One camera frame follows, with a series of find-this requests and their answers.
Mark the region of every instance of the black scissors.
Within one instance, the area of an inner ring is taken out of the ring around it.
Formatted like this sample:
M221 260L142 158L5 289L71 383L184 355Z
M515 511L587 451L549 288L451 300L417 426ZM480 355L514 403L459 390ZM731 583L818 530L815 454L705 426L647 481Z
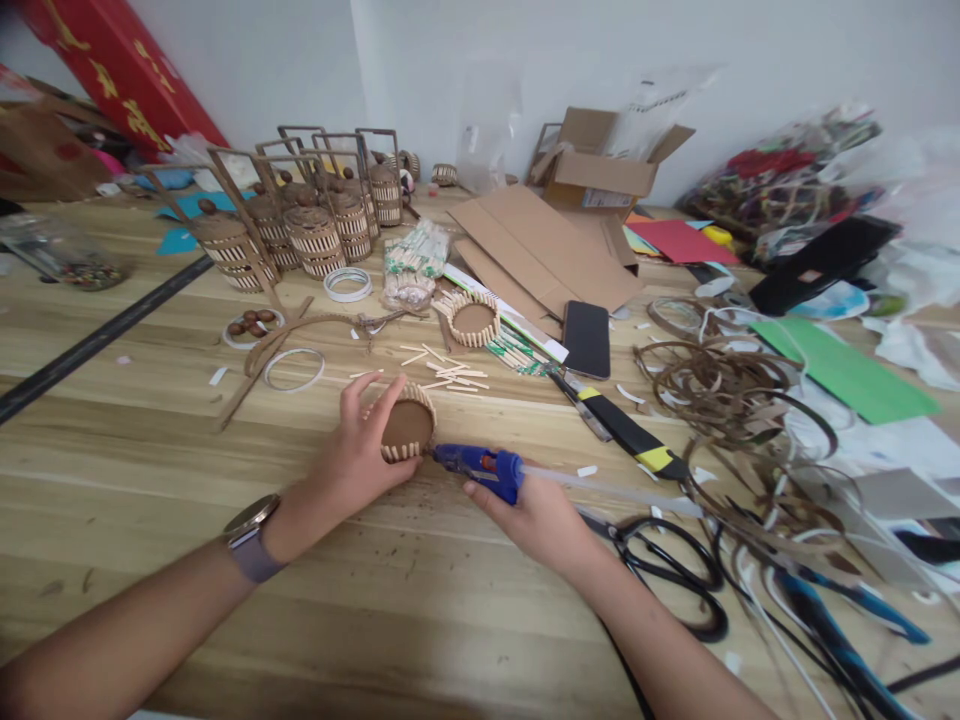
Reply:
M675 525L661 518L642 517L637 520L631 520L623 525L613 525L593 517L583 510L579 510L578 512L587 524L587 527L597 533L597 535L613 543L623 563L630 569L630 572L648 588L650 586L647 585L647 581L643 579L641 571L667 580L674 585L679 585L703 600L710 613L710 623L706 627L683 623L684 627L686 627L697 640L703 643L715 643L720 642L727 636L727 632L730 629L730 621L727 618L727 613L719 601L711 594L723 589L723 574L720 572L720 568L717 567L713 556L693 535L679 525ZM697 554L697 557L700 558L704 567L706 567L707 579L703 579L696 573L691 572L675 560L666 550L646 537L641 532L644 528L663 528L666 532L676 535L685 542L690 549ZM634 555L629 547L629 542L633 539L641 541L647 550L663 560L663 562L672 569L646 562Z

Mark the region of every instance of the green paper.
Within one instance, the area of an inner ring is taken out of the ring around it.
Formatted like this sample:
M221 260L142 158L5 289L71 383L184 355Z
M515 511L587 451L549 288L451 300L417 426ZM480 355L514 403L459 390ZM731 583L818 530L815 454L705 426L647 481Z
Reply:
M837 340L809 320L784 318L778 322L754 323L750 327L784 356L803 362L797 351L799 344L806 355L807 374L811 379L871 425L940 412L937 401L923 390L901 380L873 358Z

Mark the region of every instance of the smartphone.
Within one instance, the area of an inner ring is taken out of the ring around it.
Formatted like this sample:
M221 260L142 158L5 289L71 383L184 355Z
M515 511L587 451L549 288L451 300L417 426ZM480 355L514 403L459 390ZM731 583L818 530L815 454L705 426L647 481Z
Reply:
M563 316L564 366L578 375L610 379L610 319L605 308L571 300Z

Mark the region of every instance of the smartwatch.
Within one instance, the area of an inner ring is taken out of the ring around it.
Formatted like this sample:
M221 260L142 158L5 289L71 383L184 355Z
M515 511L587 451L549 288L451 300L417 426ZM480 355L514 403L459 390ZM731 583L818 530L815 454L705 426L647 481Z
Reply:
M278 563L263 546L263 523L280 505L280 496L267 495L257 500L245 510L242 510L223 529L223 536L227 547L240 570L251 581L264 583L286 565Z

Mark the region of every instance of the tape roll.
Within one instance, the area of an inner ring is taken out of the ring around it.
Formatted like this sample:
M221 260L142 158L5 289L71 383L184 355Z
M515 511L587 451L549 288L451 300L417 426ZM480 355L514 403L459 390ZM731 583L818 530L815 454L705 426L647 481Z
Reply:
M338 293L334 291L339 283L344 280L363 283L363 287L352 293ZM373 280L370 279L370 273L357 267L346 267L340 270L334 270L323 279L323 289L334 302L357 302L363 300L367 295L373 292Z
M317 368L317 374L314 375L309 380L307 380L303 385L298 385L297 387L294 387L294 388L278 388L276 385L270 382L271 371L273 370L274 366L278 362L280 362L286 357L290 357L291 355L296 355L297 353L307 353L308 355L316 355L318 358L320 358L320 367ZM326 364L327 364L327 361L323 357L323 353L320 352L319 350L314 350L313 348L293 348L292 350L286 350L282 353L278 353L277 355L274 355L273 359L270 360L270 362L267 363L267 366L263 369L263 382L266 383L267 387L269 387L271 390L276 390L277 392L285 392L285 393L300 392L301 390L306 390L308 387L313 385L317 380L321 378L321 376L323 375L323 368L326 366Z

